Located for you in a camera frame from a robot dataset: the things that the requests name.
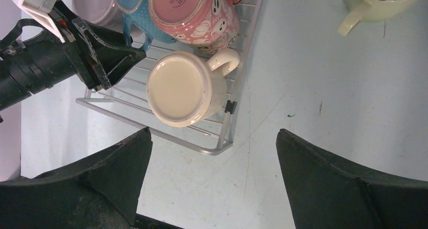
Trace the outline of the light green mug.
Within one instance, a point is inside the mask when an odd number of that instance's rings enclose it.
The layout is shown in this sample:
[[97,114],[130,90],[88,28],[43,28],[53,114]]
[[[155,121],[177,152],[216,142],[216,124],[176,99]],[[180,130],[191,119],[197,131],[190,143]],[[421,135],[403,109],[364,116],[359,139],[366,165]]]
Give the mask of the light green mug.
[[359,22],[382,22],[403,13],[419,0],[344,0],[349,14],[338,27],[346,36]]

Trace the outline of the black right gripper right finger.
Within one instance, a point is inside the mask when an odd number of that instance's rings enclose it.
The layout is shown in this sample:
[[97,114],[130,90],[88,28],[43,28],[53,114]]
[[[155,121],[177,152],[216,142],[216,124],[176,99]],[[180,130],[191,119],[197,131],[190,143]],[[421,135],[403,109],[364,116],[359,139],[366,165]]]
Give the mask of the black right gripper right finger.
[[296,228],[427,228],[427,182],[378,171],[281,129],[276,148]]

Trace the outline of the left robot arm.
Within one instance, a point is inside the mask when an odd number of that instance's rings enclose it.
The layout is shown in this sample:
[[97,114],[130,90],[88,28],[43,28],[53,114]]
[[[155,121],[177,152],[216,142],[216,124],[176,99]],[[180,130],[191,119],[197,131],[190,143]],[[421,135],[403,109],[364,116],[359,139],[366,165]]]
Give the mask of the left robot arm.
[[42,28],[21,41],[24,27],[39,27],[27,18],[1,40],[1,109],[75,75],[90,90],[110,89],[146,57],[145,51],[127,44],[122,33],[81,19],[62,0],[48,16],[59,36]]

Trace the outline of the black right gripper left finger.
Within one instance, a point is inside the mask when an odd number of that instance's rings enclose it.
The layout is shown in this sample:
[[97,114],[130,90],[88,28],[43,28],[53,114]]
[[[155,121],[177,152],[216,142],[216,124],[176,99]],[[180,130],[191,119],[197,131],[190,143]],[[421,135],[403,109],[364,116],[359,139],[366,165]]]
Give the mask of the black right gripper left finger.
[[130,228],[151,152],[146,127],[71,164],[1,182],[1,228]]

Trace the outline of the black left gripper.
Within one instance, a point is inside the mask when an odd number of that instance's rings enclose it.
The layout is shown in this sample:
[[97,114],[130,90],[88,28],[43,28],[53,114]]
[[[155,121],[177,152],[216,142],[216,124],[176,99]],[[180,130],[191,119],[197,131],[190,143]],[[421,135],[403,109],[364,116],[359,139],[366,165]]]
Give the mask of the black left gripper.
[[77,72],[89,89],[109,89],[137,63],[146,52],[125,43],[123,33],[83,20],[62,0],[56,0],[50,16],[55,14],[58,26],[67,29],[76,39],[72,42],[79,56]]

